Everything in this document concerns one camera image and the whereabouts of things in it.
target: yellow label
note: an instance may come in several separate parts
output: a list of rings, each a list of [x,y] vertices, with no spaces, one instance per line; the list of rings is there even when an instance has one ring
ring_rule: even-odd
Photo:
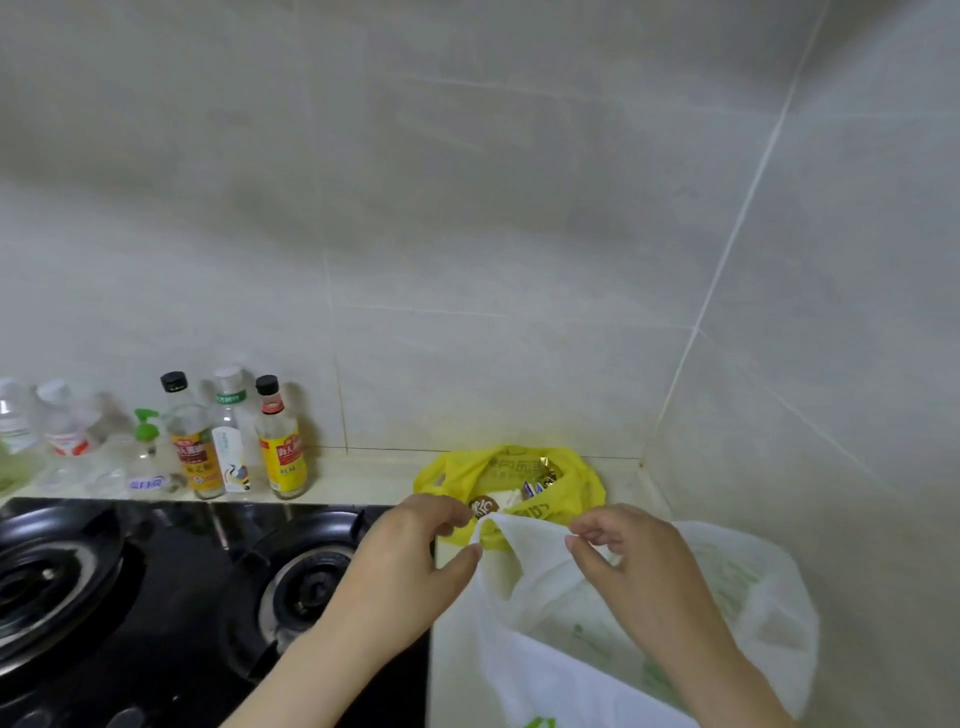
[[[209,428],[192,435],[171,435],[170,439],[177,449],[180,466],[191,488],[209,491],[224,487]]]
[[[263,462],[267,464],[267,477],[270,478],[271,488],[281,493],[289,493],[301,488],[306,482],[306,462],[303,460],[298,429],[287,437],[273,440],[261,438],[260,451],[263,453]]]

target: gas stove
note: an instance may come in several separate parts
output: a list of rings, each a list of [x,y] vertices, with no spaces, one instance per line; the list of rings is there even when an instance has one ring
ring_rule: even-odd
[[[323,613],[386,506],[13,498],[0,725],[216,728]],[[339,723],[426,721],[429,634]],[[317,671],[337,669],[318,655]]]

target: white plastic bag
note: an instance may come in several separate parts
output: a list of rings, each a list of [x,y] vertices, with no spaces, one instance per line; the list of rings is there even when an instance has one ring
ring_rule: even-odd
[[[503,532],[522,570],[516,580],[513,556],[488,551],[469,591],[480,667],[511,725],[552,718],[556,728],[696,728],[665,675],[580,573],[565,527],[496,513],[486,520]],[[816,668],[819,621],[793,560],[754,536],[675,525],[740,649],[799,717]]]

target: forearm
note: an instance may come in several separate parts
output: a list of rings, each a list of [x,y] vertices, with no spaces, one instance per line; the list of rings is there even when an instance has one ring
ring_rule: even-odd
[[[334,662],[319,659],[337,655]],[[222,728],[333,728],[379,665],[321,620],[294,642]]]
[[[664,669],[702,728],[796,728],[735,645],[698,645]]]

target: dish soap bottle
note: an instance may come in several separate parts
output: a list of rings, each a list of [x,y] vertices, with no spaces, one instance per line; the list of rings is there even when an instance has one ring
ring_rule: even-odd
[[[194,495],[209,500],[224,494],[224,479],[213,447],[213,435],[206,408],[187,392],[183,372],[167,372],[160,378],[170,410],[163,416],[167,434]]]
[[[23,390],[13,379],[0,379],[0,495],[26,485],[42,467]]]
[[[244,444],[240,428],[240,412],[247,399],[243,370],[231,365],[213,373],[219,382],[217,404],[213,415],[213,445],[220,462],[220,474],[228,493],[250,490],[251,456],[255,450]]]
[[[256,391],[263,398],[256,419],[256,434],[267,464],[270,487],[274,495],[283,500],[301,496],[308,486],[297,418],[287,412],[275,376],[259,376]]]
[[[153,497],[174,493],[183,484],[183,476],[176,472],[176,464],[157,455],[156,438],[159,427],[150,422],[160,413],[152,409],[135,409],[136,450],[127,466],[127,492],[133,497]]]

